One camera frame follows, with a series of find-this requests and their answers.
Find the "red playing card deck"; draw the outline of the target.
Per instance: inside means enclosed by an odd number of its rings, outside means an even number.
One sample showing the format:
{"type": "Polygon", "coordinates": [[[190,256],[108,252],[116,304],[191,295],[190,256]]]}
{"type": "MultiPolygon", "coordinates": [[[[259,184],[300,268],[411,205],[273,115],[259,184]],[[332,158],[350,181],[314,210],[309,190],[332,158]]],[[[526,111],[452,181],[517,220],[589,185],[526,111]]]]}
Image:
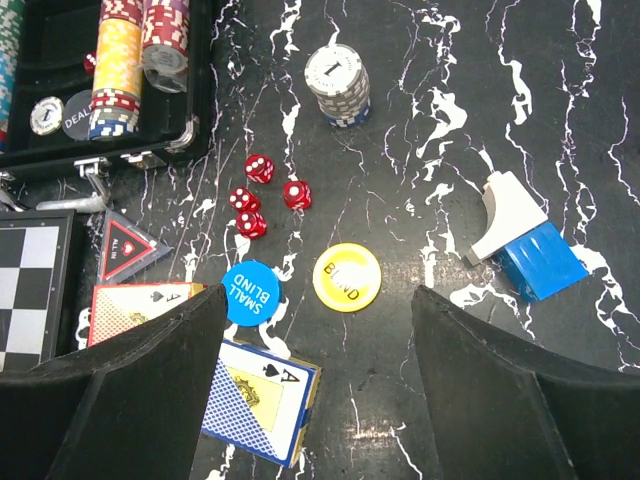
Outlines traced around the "red playing card deck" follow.
{"type": "Polygon", "coordinates": [[[88,345],[155,319],[205,289],[205,284],[194,282],[97,285],[88,345]]]}

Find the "green blue chip column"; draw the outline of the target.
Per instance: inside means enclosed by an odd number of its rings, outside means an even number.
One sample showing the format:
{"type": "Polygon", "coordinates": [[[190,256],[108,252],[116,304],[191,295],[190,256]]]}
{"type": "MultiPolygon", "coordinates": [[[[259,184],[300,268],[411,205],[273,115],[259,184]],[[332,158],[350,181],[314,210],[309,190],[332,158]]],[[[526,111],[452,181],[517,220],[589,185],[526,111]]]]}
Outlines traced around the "green blue chip column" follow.
{"type": "Polygon", "coordinates": [[[1,152],[6,151],[9,117],[20,37],[25,9],[24,0],[1,0],[1,152]]]}

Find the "triangular all-in marker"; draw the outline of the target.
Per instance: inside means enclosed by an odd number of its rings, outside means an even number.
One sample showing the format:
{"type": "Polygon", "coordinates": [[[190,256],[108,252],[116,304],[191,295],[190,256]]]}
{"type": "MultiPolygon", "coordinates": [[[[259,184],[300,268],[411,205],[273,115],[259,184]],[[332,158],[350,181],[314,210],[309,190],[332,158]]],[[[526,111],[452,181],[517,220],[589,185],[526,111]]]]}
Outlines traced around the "triangular all-in marker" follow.
{"type": "Polygon", "coordinates": [[[122,215],[105,212],[98,285],[119,284],[171,252],[171,248],[122,215]]]}

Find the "black white chess board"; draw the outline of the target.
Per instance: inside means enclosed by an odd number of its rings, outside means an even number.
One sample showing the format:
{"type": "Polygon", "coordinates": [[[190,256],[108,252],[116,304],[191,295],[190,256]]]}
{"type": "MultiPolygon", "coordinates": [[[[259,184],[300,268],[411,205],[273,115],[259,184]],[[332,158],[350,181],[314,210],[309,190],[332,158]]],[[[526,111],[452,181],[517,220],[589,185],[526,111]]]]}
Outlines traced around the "black white chess board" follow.
{"type": "Polygon", "coordinates": [[[71,350],[82,225],[73,210],[1,214],[1,370],[71,350]]]}

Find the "white and blue block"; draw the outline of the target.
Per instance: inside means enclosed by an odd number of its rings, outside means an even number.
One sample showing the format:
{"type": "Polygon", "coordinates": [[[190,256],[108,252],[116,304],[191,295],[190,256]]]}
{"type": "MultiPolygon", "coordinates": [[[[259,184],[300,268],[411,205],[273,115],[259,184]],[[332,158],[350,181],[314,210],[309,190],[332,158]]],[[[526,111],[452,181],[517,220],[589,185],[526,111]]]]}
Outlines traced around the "white and blue block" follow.
{"type": "Polygon", "coordinates": [[[486,230],[466,253],[472,265],[492,258],[527,302],[544,300],[588,272],[547,215],[510,171],[483,186],[486,230]]]}

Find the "red die in case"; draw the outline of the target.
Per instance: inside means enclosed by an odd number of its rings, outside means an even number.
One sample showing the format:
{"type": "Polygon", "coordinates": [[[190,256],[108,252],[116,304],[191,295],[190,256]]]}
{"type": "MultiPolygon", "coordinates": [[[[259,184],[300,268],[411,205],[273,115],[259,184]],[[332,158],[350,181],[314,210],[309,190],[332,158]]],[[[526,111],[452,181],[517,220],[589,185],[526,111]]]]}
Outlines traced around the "red die in case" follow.
{"type": "Polygon", "coordinates": [[[94,52],[87,53],[83,58],[84,70],[88,75],[93,75],[97,66],[96,54],[94,52]]]}

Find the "blue playing card deck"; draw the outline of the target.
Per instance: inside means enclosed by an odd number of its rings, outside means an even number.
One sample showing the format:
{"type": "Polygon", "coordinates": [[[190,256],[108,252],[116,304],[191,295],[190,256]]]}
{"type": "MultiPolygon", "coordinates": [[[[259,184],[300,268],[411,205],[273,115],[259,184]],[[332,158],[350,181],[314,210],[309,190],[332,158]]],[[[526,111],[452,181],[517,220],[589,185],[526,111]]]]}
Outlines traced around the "blue playing card deck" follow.
{"type": "Polygon", "coordinates": [[[201,431],[284,468],[300,456],[322,368],[224,340],[201,431]]]}

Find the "yellow big blind button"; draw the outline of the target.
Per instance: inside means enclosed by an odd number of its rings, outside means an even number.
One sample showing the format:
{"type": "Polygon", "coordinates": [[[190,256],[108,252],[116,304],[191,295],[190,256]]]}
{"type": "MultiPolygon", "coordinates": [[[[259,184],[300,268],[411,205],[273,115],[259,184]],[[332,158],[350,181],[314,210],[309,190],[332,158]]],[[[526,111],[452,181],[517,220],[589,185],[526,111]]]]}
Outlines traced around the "yellow big blind button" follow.
{"type": "Polygon", "coordinates": [[[375,300],[381,288],[382,273],[378,260],[366,247],[340,243],[318,257],[312,283],[325,306],[349,313],[362,310],[375,300]]]}

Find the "blue small blind button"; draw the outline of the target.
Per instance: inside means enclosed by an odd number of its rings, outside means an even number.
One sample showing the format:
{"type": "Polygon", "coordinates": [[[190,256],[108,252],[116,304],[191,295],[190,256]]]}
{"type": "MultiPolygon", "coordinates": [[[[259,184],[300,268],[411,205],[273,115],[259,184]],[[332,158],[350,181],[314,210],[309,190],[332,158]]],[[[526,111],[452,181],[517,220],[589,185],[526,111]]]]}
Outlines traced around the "blue small blind button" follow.
{"type": "Polygon", "coordinates": [[[240,327],[257,327],[275,314],[281,298],[280,280],[264,263],[248,260],[234,265],[222,278],[227,319],[240,327]]]}

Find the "purple red chip column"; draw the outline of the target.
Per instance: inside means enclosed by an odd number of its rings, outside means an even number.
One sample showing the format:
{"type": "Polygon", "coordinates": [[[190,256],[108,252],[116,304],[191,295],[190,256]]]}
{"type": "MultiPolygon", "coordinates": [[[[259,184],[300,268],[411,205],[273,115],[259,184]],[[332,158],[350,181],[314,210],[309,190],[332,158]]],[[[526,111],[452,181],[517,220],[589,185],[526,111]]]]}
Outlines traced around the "purple red chip column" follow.
{"type": "Polygon", "coordinates": [[[189,0],[144,1],[141,62],[147,81],[165,93],[187,91],[189,0]]]}

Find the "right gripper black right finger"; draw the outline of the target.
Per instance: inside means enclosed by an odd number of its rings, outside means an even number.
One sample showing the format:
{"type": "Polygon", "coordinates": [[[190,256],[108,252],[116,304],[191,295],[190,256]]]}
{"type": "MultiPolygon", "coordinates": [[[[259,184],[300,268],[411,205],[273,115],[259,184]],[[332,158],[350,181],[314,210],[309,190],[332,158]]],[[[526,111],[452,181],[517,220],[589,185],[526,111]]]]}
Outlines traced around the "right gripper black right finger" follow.
{"type": "Polygon", "coordinates": [[[444,478],[638,478],[638,376],[552,353],[425,286],[411,308],[444,478]]]}

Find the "black poker set case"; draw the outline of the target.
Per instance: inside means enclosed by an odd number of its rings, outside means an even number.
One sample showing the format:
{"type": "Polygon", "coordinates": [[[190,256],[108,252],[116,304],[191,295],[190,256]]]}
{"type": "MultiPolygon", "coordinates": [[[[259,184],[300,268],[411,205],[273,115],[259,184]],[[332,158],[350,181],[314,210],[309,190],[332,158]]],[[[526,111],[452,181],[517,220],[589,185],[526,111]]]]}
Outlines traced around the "black poker set case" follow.
{"type": "Polygon", "coordinates": [[[208,141],[211,81],[210,42],[213,5],[190,1],[187,91],[165,93],[146,79],[142,62],[142,97],[138,130],[102,141],[75,141],[61,126],[39,136],[30,115],[41,99],[66,102],[92,92],[93,75],[83,66],[97,52],[103,1],[25,1],[6,151],[1,152],[1,180],[53,179],[78,174],[93,194],[76,200],[77,210],[96,211],[108,202],[102,178],[110,167],[154,168],[201,155],[208,141]]]}

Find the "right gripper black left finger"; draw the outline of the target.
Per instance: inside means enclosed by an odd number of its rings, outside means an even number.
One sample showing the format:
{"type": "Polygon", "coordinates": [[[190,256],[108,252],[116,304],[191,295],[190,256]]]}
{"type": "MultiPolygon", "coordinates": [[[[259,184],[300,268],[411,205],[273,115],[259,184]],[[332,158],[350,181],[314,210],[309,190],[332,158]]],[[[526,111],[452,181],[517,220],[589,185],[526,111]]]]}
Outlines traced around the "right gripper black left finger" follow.
{"type": "Polygon", "coordinates": [[[186,479],[227,320],[222,285],[1,375],[4,479],[186,479]]]}

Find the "grey dealer button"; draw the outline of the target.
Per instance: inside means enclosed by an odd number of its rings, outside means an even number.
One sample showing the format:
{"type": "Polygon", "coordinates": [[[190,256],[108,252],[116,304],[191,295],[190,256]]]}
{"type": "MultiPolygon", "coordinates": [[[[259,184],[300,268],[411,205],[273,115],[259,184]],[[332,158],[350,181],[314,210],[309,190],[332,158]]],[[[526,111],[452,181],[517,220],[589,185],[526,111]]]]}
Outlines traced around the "grey dealer button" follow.
{"type": "Polygon", "coordinates": [[[89,89],[80,91],[73,95],[64,106],[62,128],[64,133],[75,141],[88,139],[91,94],[89,89]]]}

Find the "red yellow chip column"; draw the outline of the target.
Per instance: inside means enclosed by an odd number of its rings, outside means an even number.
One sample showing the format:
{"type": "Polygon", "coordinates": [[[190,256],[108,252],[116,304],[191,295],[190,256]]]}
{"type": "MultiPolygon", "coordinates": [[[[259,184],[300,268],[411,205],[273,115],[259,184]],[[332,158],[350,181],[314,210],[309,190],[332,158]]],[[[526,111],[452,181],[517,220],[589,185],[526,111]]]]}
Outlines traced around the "red yellow chip column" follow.
{"type": "Polygon", "coordinates": [[[132,135],[138,130],[142,20],[141,1],[101,3],[88,129],[92,141],[132,135]]]}

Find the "grey white chip stack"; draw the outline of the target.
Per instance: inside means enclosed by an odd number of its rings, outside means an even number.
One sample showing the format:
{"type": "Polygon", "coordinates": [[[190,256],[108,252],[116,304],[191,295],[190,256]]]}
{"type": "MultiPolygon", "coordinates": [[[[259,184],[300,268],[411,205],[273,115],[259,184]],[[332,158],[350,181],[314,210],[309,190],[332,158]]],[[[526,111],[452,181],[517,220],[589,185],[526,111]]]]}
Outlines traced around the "grey white chip stack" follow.
{"type": "Polygon", "coordinates": [[[345,44],[325,45],[308,59],[304,77],[329,124],[348,128],[371,110],[369,75],[358,52],[345,44]]]}

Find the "white single chip in case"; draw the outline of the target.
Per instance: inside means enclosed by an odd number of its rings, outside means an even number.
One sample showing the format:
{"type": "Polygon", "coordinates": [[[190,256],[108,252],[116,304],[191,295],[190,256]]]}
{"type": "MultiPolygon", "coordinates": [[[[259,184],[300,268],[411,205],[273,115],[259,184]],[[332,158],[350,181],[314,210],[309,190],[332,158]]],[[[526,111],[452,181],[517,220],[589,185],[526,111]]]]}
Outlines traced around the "white single chip in case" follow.
{"type": "Polygon", "coordinates": [[[49,96],[41,99],[31,111],[31,130],[39,136],[55,133],[62,126],[63,112],[64,104],[60,98],[49,96]]]}

